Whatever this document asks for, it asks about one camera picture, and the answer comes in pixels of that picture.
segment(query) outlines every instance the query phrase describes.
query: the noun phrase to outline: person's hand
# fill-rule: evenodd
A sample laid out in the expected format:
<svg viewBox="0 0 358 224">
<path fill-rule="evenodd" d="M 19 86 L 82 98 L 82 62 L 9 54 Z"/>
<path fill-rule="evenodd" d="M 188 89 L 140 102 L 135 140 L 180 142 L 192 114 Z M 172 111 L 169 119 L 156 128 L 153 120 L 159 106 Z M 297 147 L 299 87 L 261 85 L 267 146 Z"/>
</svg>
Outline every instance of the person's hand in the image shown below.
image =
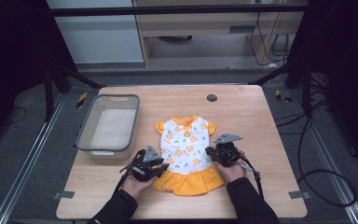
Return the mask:
<svg viewBox="0 0 358 224">
<path fill-rule="evenodd" d="M 142 191 L 150 187 L 156 179 L 157 177 L 155 176 L 149 179 L 149 181 L 147 182 L 142 182 L 135 179 L 133 175 L 129 175 L 127 176 L 124 183 L 121 185 L 121 189 L 129 193 L 132 198 L 137 199 L 141 195 Z"/>
<path fill-rule="evenodd" d="M 244 155 L 243 151 L 238 150 L 240 154 Z M 240 164 L 245 164 L 245 162 L 242 159 L 237 160 L 237 163 L 230 167 L 224 167 L 217 161 L 213 161 L 213 165 L 216 166 L 217 170 L 219 170 L 220 175 L 225 178 L 227 182 L 232 182 L 238 178 L 245 177 L 246 172 L 245 170 L 240 166 Z"/>
</svg>

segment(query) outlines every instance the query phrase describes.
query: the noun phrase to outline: orange sleeve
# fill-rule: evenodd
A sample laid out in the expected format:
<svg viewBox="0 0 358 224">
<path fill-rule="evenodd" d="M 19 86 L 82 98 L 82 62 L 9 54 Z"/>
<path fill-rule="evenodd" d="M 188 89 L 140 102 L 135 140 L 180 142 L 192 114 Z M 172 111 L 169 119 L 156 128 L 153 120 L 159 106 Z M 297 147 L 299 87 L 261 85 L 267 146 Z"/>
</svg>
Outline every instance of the orange sleeve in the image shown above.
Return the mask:
<svg viewBox="0 0 358 224">
<path fill-rule="evenodd" d="M 162 131 L 164 131 L 164 123 L 164 121 L 159 121 L 156 123 L 156 130 L 160 134 L 162 134 Z"/>
<path fill-rule="evenodd" d="M 214 131 L 216 131 L 216 124 L 214 124 L 213 122 L 208 121 L 208 132 L 209 132 L 209 135 L 214 134 Z"/>
</svg>

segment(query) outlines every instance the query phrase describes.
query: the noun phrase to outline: yellow and white dress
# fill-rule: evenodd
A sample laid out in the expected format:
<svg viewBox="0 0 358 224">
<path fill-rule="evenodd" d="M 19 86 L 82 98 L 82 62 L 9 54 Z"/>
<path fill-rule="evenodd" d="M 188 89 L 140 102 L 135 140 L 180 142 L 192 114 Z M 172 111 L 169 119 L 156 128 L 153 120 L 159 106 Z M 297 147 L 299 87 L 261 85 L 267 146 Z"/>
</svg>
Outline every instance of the yellow and white dress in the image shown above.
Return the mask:
<svg viewBox="0 0 358 224">
<path fill-rule="evenodd" d="M 200 195 L 217 189 L 225 182 L 205 148 L 216 125 L 197 115 L 190 118 L 172 117 L 156 124 L 161 133 L 161 158 L 170 166 L 155 181 L 157 190 L 171 190 L 175 195 Z"/>
</svg>

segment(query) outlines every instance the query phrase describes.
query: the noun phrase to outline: person's left hand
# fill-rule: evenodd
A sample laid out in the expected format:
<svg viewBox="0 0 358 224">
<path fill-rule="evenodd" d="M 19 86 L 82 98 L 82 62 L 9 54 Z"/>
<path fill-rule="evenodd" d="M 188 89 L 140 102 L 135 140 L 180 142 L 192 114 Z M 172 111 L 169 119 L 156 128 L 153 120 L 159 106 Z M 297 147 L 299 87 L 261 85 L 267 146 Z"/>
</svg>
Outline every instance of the person's left hand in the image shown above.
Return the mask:
<svg viewBox="0 0 358 224">
<path fill-rule="evenodd" d="M 141 195 L 142 191 L 150 187 L 156 181 L 156 179 L 157 177 L 155 176 L 149 179 L 147 182 L 142 182 L 135 179 L 133 175 L 129 175 L 121 185 L 121 189 L 129 193 L 132 198 L 137 199 Z"/>
</svg>

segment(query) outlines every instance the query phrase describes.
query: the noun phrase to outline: gray tape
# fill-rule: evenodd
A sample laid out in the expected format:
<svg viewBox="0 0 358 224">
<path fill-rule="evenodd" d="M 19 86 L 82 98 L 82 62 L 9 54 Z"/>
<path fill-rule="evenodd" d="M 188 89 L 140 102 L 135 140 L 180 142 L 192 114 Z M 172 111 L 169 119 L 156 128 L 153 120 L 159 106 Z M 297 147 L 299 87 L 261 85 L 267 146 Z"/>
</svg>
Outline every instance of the gray tape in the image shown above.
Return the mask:
<svg viewBox="0 0 358 224">
<path fill-rule="evenodd" d="M 291 199 L 297 199 L 297 198 L 308 199 L 308 198 L 311 198 L 309 192 L 291 191 L 291 192 L 289 192 L 289 195 L 290 195 Z"/>
<path fill-rule="evenodd" d="M 61 198 L 74 198 L 75 193 L 73 191 L 63 191 L 63 192 L 55 192 L 53 195 L 53 199 L 61 199 Z"/>
</svg>

